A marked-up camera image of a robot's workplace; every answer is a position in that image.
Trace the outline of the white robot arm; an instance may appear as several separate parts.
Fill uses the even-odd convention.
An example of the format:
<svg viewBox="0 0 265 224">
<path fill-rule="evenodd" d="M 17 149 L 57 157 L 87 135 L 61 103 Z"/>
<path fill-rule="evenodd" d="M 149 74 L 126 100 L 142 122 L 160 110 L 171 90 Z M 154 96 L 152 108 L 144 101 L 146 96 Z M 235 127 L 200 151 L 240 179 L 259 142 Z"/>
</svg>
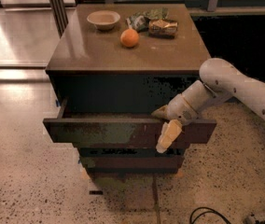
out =
<svg viewBox="0 0 265 224">
<path fill-rule="evenodd" d="M 208 106 L 234 97 L 265 120 L 265 83 L 248 77 L 231 63 L 212 58 L 200 67 L 199 79 L 152 115 L 164 119 L 156 149 L 165 152 L 182 133 L 182 127 L 197 119 Z"/>
</svg>

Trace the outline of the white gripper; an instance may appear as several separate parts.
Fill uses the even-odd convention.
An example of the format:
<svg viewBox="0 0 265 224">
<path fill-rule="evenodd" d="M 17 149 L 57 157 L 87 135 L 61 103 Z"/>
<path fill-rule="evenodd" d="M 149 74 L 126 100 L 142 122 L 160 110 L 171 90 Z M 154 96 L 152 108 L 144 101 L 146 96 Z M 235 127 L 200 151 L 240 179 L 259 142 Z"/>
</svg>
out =
<svg viewBox="0 0 265 224">
<path fill-rule="evenodd" d="M 182 94 L 177 94 L 168 105 L 156 109 L 151 115 L 158 119 L 169 120 L 161 128 L 161 134 L 156 145 L 159 153 L 164 153 L 182 133 L 182 125 L 188 125 L 198 117 L 198 113 Z"/>
</svg>

